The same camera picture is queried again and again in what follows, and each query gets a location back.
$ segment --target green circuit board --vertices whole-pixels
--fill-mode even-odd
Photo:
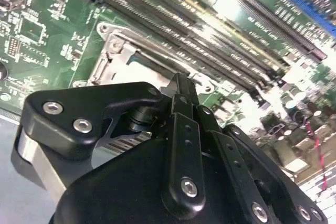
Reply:
[[[260,1],[332,57],[331,46],[335,40],[293,4],[286,0]],[[243,10],[225,15],[276,55],[284,57],[292,52],[298,59],[295,50]],[[0,107],[20,114],[24,98],[34,91],[65,89],[74,87],[78,81],[86,82],[104,44],[96,31],[97,24],[102,21],[137,26],[113,8],[97,6],[88,0],[26,0],[25,8],[1,18],[3,50],[0,61],[8,68],[9,76],[0,84]],[[255,57],[262,58],[239,38],[233,36],[232,40]],[[307,63],[307,66],[307,71],[315,71],[314,64]],[[225,92],[218,92],[218,89],[210,95],[201,94],[201,102],[211,107],[224,95],[233,93],[236,96],[234,87]]]
[[[308,16],[288,0],[259,1],[309,41],[313,41],[318,47],[330,48],[334,45],[334,38],[316,26]],[[290,47],[285,41],[272,34],[271,30],[264,27],[258,20],[251,18],[243,9],[236,6],[235,3],[229,3],[229,6],[223,5],[221,0],[217,0],[214,8],[218,12],[223,12],[229,19],[238,24],[239,27],[247,31],[255,39],[260,40],[267,47],[272,48],[278,55],[283,57],[289,52]]]

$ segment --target capacitor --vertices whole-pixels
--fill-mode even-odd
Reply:
[[[287,109],[292,109],[292,108],[294,108],[296,106],[295,100],[288,93],[286,93],[285,95],[283,95],[281,97],[281,101],[282,101],[282,103],[285,105],[285,107]]]
[[[306,93],[301,91],[298,87],[293,87],[289,92],[296,101],[302,101],[306,97]]]
[[[308,102],[307,108],[314,116],[320,116],[322,113],[322,111],[313,102]]]
[[[328,105],[323,106],[322,111],[323,111],[323,114],[325,114],[328,117],[331,117],[336,114],[336,111]]]
[[[294,122],[296,122],[299,125],[303,125],[306,122],[305,115],[297,107],[288,110],[287,114]]]
[[[0,81],[6,80],[8,77],[8,70],[6,66],[0,61]]]

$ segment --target black ram slot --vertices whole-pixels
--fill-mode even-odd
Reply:
[[[253,5],[248,0],[237,0],[238,4],[254,19],[260,21],[265,25],[272,33],[279,38],[282,38],[288,45],[297,49],[307,58],[314,62],[320,63],[327,56],[318,48],[316,48],[311,42],[303,38],[294,29],[288,26],[281,19],[275,22],[275,14],[271,11],[265,13],[263,10],[258,9],[259,5]]]
[[[256,83],[261,81],[265,86],[268,84],[268,80],[265,79],[266,73],[254,65],[252,62],[247,62],[249,67],[242,65],[239,61],[233,59],[230,55],[228,55],[225,51],[223,51],[223,46],[221,46],[218,42],[212,40],[205,40],[199,34],[192,31],[192,27],[189,23],[185,22],[182,18],[175,13],[171,13],[166,8],[151,3],[148,0],[128,0],[129,2],[135,3],[135,6],[138,9],[149,12],[153,14],[156,18],[160,19],[161,22],[168,23],[172,26],[172,29],[175,29],[176,33],[182,34],[183,36],[188,37],[189,39],[194,38],[192,41],[198,48],[201,48],[204,51],[212,52],[216,55],[217,59],[223,61],[223,63],[227,66],[229,71],[235,71],[237,73],[242,74],[242,78],[254,80]]]
[[[244,90],[249,90],[254,86],[255,83],[247,83],[243,79],[239,79],[238,77],[233,76],[231,72],[223,69],[223,64],[220,61],[214,62],[213,59],[209,59],[206,55],[203,55],[198,51],[195,51],[195,49],[193,48],[193,44],[188,43],[189,40],[186,39],[187,44],[184,44],[181,42],[181,38],[180,40],[176,39],[175,36],[179,37],[179,35],[173,33],[173,31],[171,31],[171,28],[166,27],[165,24],[162,23],[160,24],[160,21],[157,20],[154,16],[140,12],[125,0],[104,0],[104,1],[109,5],[111,5],[113,8],[124,13],[126,16],[132,18],[136,22],[145,26],[149,30],[162,36],[167,41],[169,41],[169,43],[175,45],[175,48],[177,47],[179,51],[182,50],[187,55],[192,56],[194,59],[197,59],[205,63],[208,67],[215,70],[215,72],[221,74],[223,77],[225,77],[225,79],[228,79],[229,81],[236,84],[240,88]]]
[[[201,20],[199,17],[197,17],[194,13],[190,12],[188,9],[181,6],[180,2],[178,2],[176,0],[160,0],[160,1],[162,3],[164,3],[165,6],[168,6],[169,8],[171,8],[172,12],[175,12],[182,19],[189,22],[190,24],[194,24],[194,25],[198,24],[199,26],[207,25],[206,23],[204,23],[203,20]],[[239,54],[240,54],[239,56],[244,57],[245,60],[249,61],[250,64],[254,64],[255,68],[261,68],[264,73],[274,72],[274,70],[269,65],[267,65],[264,62],[262,62],[261,60],[257,59],[254,55],[250,54],[249,52],[244,51],[242,48],[240,48],[238,45],[236,45],[235,42],[231,41],[223,33],[216,30],[216,28],[214,28],[214,30],[217,34],[216,37],[220,38],[221,41],[225,45],[232,48],[232,50],[235,50],[236,52],[239,52]],[[242,35],[244,35],[244,37],[246,37],[249,41],[253,42],[259,48],[263,49],[265,52],[267,52],[269,55],[271,55],[272,58],[279,61],[279,63],[281,63],[282,65],[284,65],[286,67],[288,66],[288,64],[286,62],[284,62],[282,59],[279,59],[279,57],[277,55],[275,55],[273,52],[267,50],[264,45],[261,45],[260,43],[255,41],[255,39],[249,37],[245,33],[243,34],[243,31],[241,31],[241,29],[236,29],[236,30],[239,31]]]

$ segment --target black metal bracket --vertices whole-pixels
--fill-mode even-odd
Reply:
[[[39,91],[27,97],[20,123],[31,139],[67,159],[82,160],[91,156],[103,136],[104,119],[112,118],[117,123],[126,111],[152,106],[161,99],[159,90],[145,82]],[[60,104],[62,112],[45,112],[47,102]],[[90,132],[77,131],[73,127],[77,119],[90,122]]]
[[[12,160],[25,136],[39,147],[34,154],[44,157],[30,157],[37,176],[44,167],[39,160],[50,161],[53,173],[62,170],[61,164],[82,164],[79,176],[60,177],[65,193],[51,223],[134,220],[120,211],[147,223],[139,212],[144,209],[150,221],[162,223],[327,223],[317,205],[245,133],[234,125],[218,126],[213,113],[199,105],[191,80],[176,74],[167,89],[171,98],[142,82],[42,91],[27,98]],[[60,104],[62,111],[46,113],[46,102]],[[76,130],[77,119],[90,122],[90,129]],[[107,119],[112,141],[136,131],[153,137],[89,171],[87,160],[106,134]],[[29,162],[24,164],[16,169],[30,176],[19,171]],[[53,183],[50,176],[35,182],[48,190]]]

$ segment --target screw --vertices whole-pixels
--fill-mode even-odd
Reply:
[[[107,26],[106,25],[102,25],[102,26],[100,26],[99,30],[100,30],[101,33],[104,34],[104,33],[107,32]]]
[[[112,40],[110,41],[110,46],[109,46],[109,48],[112,50],[112,52],[119,52],[120,49],[122,48],[122,45],[123,45],[122,42],[120,42],[120,41],[118,41],[118,40],[116,40],[116,39],[112,39]]]
[[[184,102],[184,103],[187,103],[187,100],[185,97],[180,97],[181,101]]]
[[[155,88],[150,88],[150,89],[148,89],[148,91],[151,93],[151,94],[153,94],[153,95],[157,95],[158,93],[157,93],[157,90],[155,89]]]
[[[239,131],[239,129],[238,129],[237,127],[232,128],[232,131],[233,131],[233,133],[235,133],[236,135],[240,135],[240,131]]]
[[[309,213],[302,206],[298,206],[298,209],[302,217],[304,217],[307,221],[310,221],[311,218]]]
[[[322,216],[319,212],[317,212],[314,208],[310,208],[310,210],[318,220],[322,221]]]
[[[268,221],[267,213],[260,204],[253,202],[252,211],[261,222],[266,223]]]
[[[190,179],[188,178],[184,178],[182,181],[181,181],[181,188],[182,188],[182,191],[188,196],[188,197],[191,197],[191,198],[195,198],[196,195],[197,195],[197,187],[195,185],[194,182],[192,182]]]
[[[57,102],[46,102],[43,104],[43,110],[50,115],[58,115],[62,113],[63,107]]]
[[[73,128],[80,133],[89,133],[92,131],[92,124],[85,119],[77,119],[72,125]]]
[[[207,107],[203,107],[203,111],[205,112],[205,114],[210,115],[211,111],[207,108]]]

